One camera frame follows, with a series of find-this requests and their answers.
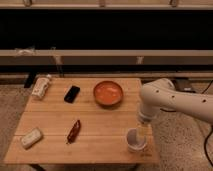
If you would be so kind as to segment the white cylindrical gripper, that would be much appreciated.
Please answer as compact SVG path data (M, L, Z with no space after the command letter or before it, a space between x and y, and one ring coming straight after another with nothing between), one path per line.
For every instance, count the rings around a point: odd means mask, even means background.
M137 114L137 119L141 123L137 126L137 134L139 138L144 137L147 132L148 132L148 126L145 124L149 124L152 120L153 117L151 116L146 116L141 112L138 112Z

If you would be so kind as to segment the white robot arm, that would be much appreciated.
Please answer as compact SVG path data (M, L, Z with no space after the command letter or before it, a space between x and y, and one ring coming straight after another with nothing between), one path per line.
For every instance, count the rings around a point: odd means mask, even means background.
M142 124L150 123L160 108L170 108L213 125L213 95L180 92L162 78L143 84L139 96L137 117Z

